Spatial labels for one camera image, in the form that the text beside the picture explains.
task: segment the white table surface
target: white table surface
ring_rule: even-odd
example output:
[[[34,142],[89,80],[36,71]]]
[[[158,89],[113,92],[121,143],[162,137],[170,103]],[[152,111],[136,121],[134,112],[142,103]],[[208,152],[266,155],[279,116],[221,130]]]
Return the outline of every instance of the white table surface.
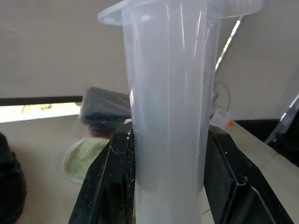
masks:
[[[62,172],[65,152],[76,141],[76,116],[0,124],[21,163],[28,196],[18,224],[67,224],[80,187]],[[262,171],[294,223],[299,223],[299,169],[234,123],[225,128]],[[202,224],[213,224],[205,192]]]

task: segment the translucent plastic tube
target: translucent plastic tube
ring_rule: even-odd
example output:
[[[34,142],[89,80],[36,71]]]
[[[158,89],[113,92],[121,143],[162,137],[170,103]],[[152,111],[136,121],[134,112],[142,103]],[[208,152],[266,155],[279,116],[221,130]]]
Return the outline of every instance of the translucent plastic tube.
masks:
[[[98,14],[102,23],[123,26],[137,224],[200,223],[196,208],[203,185],[217,17],[225,4],[124,0]]]

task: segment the green cloth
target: green cloth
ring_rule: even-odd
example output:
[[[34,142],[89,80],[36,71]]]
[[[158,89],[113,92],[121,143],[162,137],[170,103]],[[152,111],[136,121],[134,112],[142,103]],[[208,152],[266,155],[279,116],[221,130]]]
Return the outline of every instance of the green cloth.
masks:
[[[65,172],[75,180],[84,180],[90,165],[108,142],[108,139],[103,138],[84,139],[70,152],[64,164]]]

